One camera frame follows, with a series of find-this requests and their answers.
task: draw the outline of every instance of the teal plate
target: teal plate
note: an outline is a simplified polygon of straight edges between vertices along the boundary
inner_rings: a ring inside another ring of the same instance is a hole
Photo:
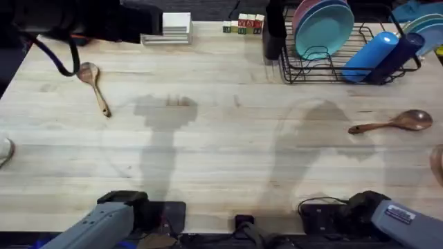
[[[349,39],[353,26],[354,15],[347,6],[325,6],[301,24],[295,34],[296,51],[303,59],[324,59]]]
[[[423,56],[443,44],[443,24],[433,24],[417,31],[425,42],[417,55]]]
[[[443,15],[441,14],[429,14],[424,15],[423,17],[417,18],[416,20],[410,22],[404,29],[403,32],[406,33],[412,33],[412,29],[415,29],[418,25],[424,23],[425,21],[429,21],[432,19],[443,19]]]
[[[429,26],[432,26],[434,24],[443,24],[443,18],[431,19],[431,20],[422,22],[420,25],[417,25],[413,29],[411,29],[408,33],[416,33],[418,30],[422,30],[425,27],[429,27]]]

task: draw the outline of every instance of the pink plate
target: pink plate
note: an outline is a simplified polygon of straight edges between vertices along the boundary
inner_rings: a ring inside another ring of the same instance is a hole
[[[305,16],[306,12],[310,10],[317,3],[324,0],[304,0],[296,9],[292,17],[292,32],[295,32],[298,24],[302,20],[303,16]]]

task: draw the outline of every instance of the white box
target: white box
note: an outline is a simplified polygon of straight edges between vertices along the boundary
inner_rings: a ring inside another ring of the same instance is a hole
[[[159,44],[191,44],[191,13],[163,13],[163,35],[141,35],[144,46]]]

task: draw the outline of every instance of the wooden spoon handle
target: wooden spoon handle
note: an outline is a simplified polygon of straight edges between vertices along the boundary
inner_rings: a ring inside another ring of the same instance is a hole
[[[381,124],[361,124],[361,125],[356,125],[354,127],[349,128],[349,130],[347,132],[349,132],[349,134],[355,135],[355,134],[360,134],[366,131],[372,131],[374,129],[378,129],[378,128],[382,128],[382,127],[390,127],[392,126],[391,122],[387,122],[387,123],[381,123]]]
[[[108,118],[111,117],[111,112],[109,111],[108,105],[106,104],[106,101],[102,96],[102,93],[100,92],[98,87],[94,86],[93,88],[94,88],[94,93],[96,93],[98,106],[102,110],[103,115],[105,115]]]
[[[436,177],[438,183],[443,187],[443,145],[437,145],[431,153],[429,163],[431,164],[431,170]]]

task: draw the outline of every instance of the plate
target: plate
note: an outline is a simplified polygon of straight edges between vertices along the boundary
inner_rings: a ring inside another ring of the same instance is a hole
[[[341,0],[325,1],[328,2],[341,3],[326,5],[312,15],[308,11],[306,20],[294,34],[296,51],[303,59],[323,59],[332,55],[351,35],[354,15],[348,5]]]
[[[443,18],[431,19],[431,20],[428,20],[428,21],[424,21],[421,24],[415,26],[408,33],[416,33],[418,30],[422,30],[425,27],[429,27],[429,26],[432,26],[434,24],[443,24]]]
[[[410,22],[405,28],[403,28],[403,32],[410,33],[413,28],[420,25],[424,21],[428,21],[431,19],[439,19],[439,18],[443,18],[443,15],[441,15],[441,14],[424,15],[423,17],[417,18],[416,20]]]
[[[417,33],[425,39],[423,48],[417,52],[419,56],[423,56],[443,44],[443,24],[427,26],[418,30]]]
[[[292,17],[292,31],[295,33],[298,24],[300,23],[301,19],[305,15],[305,13],[312,8],[312,6],[315,6],[317,3],[320,3],[323,0],[304,0],[300,5],[297,7],[296,11],[293,14]]]

